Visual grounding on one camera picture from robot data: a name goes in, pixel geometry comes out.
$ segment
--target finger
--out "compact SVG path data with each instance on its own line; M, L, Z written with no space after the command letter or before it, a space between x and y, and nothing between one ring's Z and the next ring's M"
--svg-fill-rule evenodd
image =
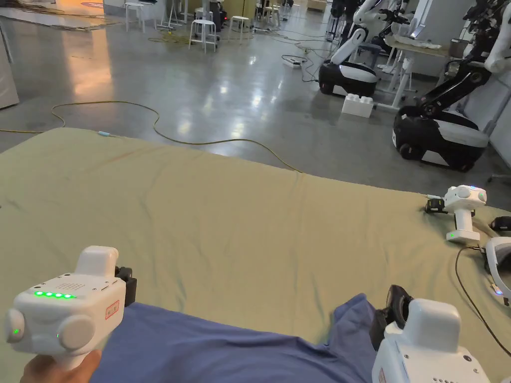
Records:
M94 371L99 367L100 360L101 350L91 351L83 362L72 371L73 376L79 377L78 381L89 381Z
M49 355L37 355L25 366L25 374L40 374L55 364L55 360Z

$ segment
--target hand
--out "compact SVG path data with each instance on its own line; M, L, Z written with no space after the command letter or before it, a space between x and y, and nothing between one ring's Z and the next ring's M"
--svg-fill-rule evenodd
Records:
M64 371L51 356L37 355L25 366L19 383L88 383L100 360L101 350L94 350L77 368Z

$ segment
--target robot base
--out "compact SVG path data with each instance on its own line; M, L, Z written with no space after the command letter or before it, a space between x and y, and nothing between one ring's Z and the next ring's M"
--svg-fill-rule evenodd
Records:
M325 61L319 67L319 89L324 94L357 94L370 97L376 90L375 72L362 64L344 61L341 65Z
M467 172L488 145L488 136L477 125L455 113L442 112L435 119L421 116L415 106L399 110L392 141L401 156Z
M446 239L449 242L466 244L468 242L479 242L481 235L477 231L454 230L447 233Z

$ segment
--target red label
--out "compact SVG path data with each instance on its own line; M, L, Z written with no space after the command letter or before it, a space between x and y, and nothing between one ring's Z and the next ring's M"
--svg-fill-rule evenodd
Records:
M114 315L118 311L119 311L119 301L116 301L114 304L112 304L106 308L105 320L110 318L112 315Z
M378 376L380 383L387 383L385 380L385 373L383 372L383 368L380 369L380 375Z

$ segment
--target green led light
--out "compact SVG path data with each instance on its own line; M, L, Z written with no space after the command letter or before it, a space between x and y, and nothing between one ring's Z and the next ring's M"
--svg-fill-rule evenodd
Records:
M74 299L76 298L76 295L71 294L62 294L62 293L52 293L52 292L46 292L46 291L37 291L34 293L35 296L38 297L48 297L48 298L64 298L64 299Z

